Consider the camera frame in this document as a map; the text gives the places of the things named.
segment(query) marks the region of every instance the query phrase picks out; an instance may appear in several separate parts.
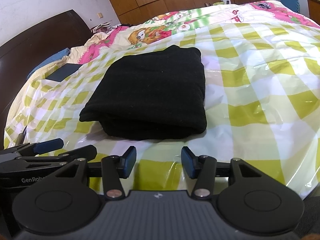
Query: wooden table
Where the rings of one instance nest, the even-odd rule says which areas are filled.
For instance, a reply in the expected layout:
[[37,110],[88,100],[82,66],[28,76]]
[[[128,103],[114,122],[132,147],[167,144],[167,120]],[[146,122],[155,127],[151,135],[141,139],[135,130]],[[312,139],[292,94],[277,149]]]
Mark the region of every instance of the wooden table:
[[309,18],[320,25],[320,0],[308,0]]

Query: screw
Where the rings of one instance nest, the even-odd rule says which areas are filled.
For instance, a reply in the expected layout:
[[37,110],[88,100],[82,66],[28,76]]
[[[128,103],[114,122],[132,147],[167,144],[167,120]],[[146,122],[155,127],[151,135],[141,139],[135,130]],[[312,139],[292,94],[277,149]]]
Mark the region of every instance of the screw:
[[107,196],[111,198],[118,198],[122,196],[122,192],[119,189],[111,189],[107,191]]
[[207,197],[210,195],[210,191],[206,188],[198,188],[195,190],[195,195],[197,197]]

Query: black notebook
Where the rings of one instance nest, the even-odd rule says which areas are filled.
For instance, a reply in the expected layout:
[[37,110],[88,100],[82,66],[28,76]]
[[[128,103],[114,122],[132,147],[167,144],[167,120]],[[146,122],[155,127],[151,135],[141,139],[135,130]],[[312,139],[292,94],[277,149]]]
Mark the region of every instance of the black notebook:
[[62,67],[58,68],[55,72],[46,77],[46,79],[61,82],[74,72],[76,72],[82,64],[66,63]]

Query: dark brown headboard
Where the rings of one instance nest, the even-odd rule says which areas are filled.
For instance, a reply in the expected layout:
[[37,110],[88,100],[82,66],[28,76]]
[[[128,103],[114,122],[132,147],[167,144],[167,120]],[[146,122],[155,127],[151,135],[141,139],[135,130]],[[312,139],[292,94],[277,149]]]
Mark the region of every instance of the dark brown headboard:
[[0,149],[10,106],[32,69],[65,48],[82,46],[92,36],[74,11],[51,17],[0,47]]

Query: folded black cloth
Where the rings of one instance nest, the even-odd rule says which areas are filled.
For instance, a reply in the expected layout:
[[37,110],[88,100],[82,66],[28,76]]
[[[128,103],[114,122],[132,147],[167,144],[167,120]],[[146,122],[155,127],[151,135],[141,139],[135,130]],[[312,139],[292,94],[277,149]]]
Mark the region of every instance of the folded black cloth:
[[205,77],[197,48],[124,56],[107,70],[80,121],[111,136],[181,139],[205,131]]

